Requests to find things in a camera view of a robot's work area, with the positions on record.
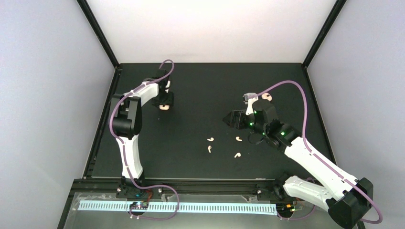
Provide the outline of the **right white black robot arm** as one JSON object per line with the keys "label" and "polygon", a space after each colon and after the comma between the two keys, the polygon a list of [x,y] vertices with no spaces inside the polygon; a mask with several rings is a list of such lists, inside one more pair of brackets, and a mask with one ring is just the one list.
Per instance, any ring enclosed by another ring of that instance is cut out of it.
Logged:
{"label": "right white black robot arm", "polygon": [[290,196],[308,201],[328,212],[344,229],[353,228],[373,207],[372,182],[350,175],[305,142],[303,134],[279,120],[268,100],[247,102],[247,109],[232,110],[223,122],[231,128],[260,134],[271,147],[297,162],[319,182],[290,176],[272,186],[275,198],[284,200]]}

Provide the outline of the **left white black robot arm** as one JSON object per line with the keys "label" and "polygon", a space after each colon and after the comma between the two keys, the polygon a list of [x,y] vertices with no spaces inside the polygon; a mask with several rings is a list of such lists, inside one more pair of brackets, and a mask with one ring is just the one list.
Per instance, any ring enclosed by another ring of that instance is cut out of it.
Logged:
{"label": "left white black robot arm", "polygon": [[111,99],[108,128],[116,139],[122,160],[122,178],[142,187],[144,171],[139,157],[139,135],[142,130],[142,107],[148,102],[168,111],[174,104],[174,93],[170,91],[172,70],[158,69],[157,76],[146,78],[136,88],[124,94],[115,94]]}

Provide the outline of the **pink earbuds charging case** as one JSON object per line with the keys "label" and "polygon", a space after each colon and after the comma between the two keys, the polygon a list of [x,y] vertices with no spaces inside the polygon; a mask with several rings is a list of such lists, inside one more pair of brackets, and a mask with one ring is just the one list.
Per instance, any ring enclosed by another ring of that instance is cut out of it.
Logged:
{"label": "pink earbuds charging case", "polygon": [[170,109],[170,105],[159,105],[159,109],[163,111],[167,111]]}

